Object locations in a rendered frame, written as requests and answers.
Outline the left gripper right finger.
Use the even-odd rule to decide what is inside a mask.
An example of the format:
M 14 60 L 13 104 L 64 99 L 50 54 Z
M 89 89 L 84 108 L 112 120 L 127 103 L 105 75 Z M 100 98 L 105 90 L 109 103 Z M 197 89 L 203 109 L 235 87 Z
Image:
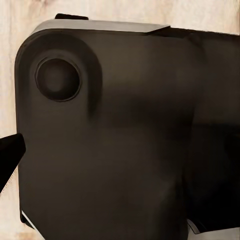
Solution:
M 228 133 L 224 151 L 240 173 L 240 135 Z

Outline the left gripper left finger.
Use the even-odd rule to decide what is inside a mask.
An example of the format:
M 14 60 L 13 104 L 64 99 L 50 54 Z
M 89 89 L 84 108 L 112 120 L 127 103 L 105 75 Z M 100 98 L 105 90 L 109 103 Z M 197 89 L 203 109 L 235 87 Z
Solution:
M 22 133 L 0 138 L 0 193 L 26 153 Z

